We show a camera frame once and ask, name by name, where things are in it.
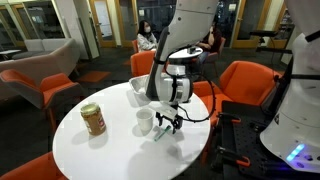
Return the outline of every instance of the carpet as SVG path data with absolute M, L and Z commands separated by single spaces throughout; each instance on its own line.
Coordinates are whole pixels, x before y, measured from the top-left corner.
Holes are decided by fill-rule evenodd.
M 87 74 L 78 78 L 77 81 L 96 83 L 106 78 L 109 74 L 111 73 L 104 71 L 90 71 Z
M 125 66 L 131 66 L 131 60 L 129 59 L 129 60 L 126 60 L 124 63 L 123 63 L 123 65 L 125 65 Z

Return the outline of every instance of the person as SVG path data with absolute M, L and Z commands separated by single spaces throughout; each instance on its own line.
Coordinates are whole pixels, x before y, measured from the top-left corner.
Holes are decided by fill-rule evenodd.
M 142 20 L 139 23 L 137 41 L 139 52 L 157 48 L 157 39 L 151 32 L 151 27 L 146 20 Z
M 221 32 L 217 28 L 216 18 L 210 27 L 209 33 L 200 41 L 197 46 L 202 48 L 203 52 L 198 56 L 199 66 L 202 66 L 210 53 L 218 52 L 221 44 Z

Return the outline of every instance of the white robot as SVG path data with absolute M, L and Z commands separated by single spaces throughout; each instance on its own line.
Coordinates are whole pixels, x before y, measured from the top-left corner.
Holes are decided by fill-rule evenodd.
M 192 81 L 185 76 L 183 66 L 168 68 L 170 75 L 161 72 L 171 53 L 195 44 L 208 32 L 217 2 L 177 0 L 174 18 L 160 37 L 146 82 L 146 96 L 165 102 L 155 109 L 165 114 L 175 129 L 182 126 L 182 120 L 177 119 L 177 105 L 190 98 Z M 274 120 L 260 139 L 293 169 L 320 173 L 320 1 L 285 3 L 302 34 L 293 45 L 293 79 Z
M 293 43 L 288 91 L 260 139 L 293 169 L 320 173 L 320 1 L 285 3 L 302 33 Z

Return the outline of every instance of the floor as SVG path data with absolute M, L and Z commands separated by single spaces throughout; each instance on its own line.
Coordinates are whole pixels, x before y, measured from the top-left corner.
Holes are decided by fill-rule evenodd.
M 111 73 L 98 83 L 80 82 L 88 95 L 103 88 L 127 82 L 131 78 L 131 68 L 123 63 L 130 59 L 132 53 L 131 48 L 105 48 L 101 49 L 101 56 L 92 62 L 81 61 L 78 68 L 80 77 L 91 71 Z M 280 63 L 280 55 L 276 54 L 273 60 L 271 57 L 272 53 L 256 53 L 254 49 L 225 48 L 216 65 L 219 74 L 234 60 L 249 60 L 272 67 L 277 71 L 284 71 L 285 66 Z M 205 66 L 205 75 L 217 83 L 218 78 L 215 77 L 212 67 L 211 64 Z M 70 75 L 73 81 L 77 81 L 78 78 L 79 76 L 75 73 Z M 57 120 L 60 122 L 77 103 L 76 100 L 71 100 L 57 108 Z M 0 113 L 0 175 L 52 150 L 53 135 L 44 112 L 17 96 L 1 102 Z M 215 174 L 210 170 L 209 164 L 210 154 L 208 165 L 201 166 L 197 160 L 175 180 L 212 179 Z

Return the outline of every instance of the peanut butter jar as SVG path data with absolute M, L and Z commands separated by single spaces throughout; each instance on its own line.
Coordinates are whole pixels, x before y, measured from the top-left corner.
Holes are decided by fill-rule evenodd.
M 88 128 L 88 132 L 93 136 L 102 134 L 107 126 L 101 114 L 101 109 L 97 103 L 90 103 L 81 108 L 81 116 Z

